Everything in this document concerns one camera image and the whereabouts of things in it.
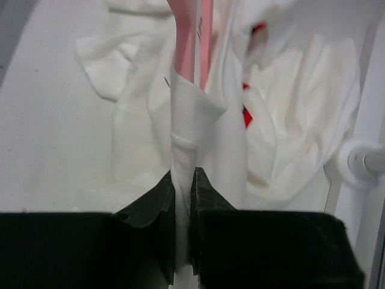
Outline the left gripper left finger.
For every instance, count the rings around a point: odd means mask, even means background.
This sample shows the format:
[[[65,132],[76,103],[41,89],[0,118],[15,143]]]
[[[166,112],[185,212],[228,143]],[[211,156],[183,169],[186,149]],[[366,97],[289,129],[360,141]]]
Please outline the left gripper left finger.
[[[2,213],[2,288],[168,288],[174,281],[171,175],[111,213]]]

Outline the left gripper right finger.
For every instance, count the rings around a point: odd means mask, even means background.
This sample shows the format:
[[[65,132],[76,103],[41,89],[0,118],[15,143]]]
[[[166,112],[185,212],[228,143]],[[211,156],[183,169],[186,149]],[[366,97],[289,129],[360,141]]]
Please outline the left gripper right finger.
[[[194,172],[189,221],[203,288],[363,288],[345,225],[326,213],[235,209]]]

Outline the white t shirt red print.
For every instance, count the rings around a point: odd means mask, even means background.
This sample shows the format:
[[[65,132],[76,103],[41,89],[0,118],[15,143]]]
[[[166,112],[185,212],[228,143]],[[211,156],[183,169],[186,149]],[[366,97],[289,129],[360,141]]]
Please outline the white t shirt red print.
[[[93,87],[116,102],[113,185],[81,190],[83,211],[118,211],[167,172],[176,189],[176,267],[190,265],[193,170],[235,208],[289,207],[340,145],[360,98],[351,37],[302,36],[298,1],[215,1],[204,89],[174,68],[182,30],[168,1],[108,1],[110,26],[77,41]]]

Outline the pink plastic hanger front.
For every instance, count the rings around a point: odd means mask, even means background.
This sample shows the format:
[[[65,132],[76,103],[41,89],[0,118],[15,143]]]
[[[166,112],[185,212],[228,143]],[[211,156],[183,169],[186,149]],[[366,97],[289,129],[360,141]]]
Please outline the pink plastic hanger front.
[[[211,68],[214,2],[167,2],[176,23],[174,69],[182,78],[204,90]]]

